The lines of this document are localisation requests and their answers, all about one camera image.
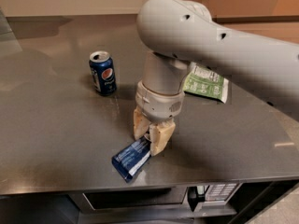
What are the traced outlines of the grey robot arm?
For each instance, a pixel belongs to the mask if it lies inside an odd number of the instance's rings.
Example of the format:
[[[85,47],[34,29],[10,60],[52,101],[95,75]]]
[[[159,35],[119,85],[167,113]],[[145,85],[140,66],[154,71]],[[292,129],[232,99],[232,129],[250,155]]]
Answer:
[[[175,130],[192,63],[299,118],[298,45],[218,25],[204,5],[186,0],[147,1],[136,28],[151,52],[137,83],[134,137],[149,134],[152,156],[164,150]]]

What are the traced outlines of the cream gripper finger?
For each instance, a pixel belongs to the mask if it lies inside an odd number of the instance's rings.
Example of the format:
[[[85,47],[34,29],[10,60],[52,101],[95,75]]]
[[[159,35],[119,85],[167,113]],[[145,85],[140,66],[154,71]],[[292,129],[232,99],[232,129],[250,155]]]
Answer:
[[[167,120],[149,126],[151,156],[155,156],[165,149],[175,128],[176,124],[173,120]]]
[[[149,129],[150,121],[136,108],[134,110],[134,138],[141,138]]]

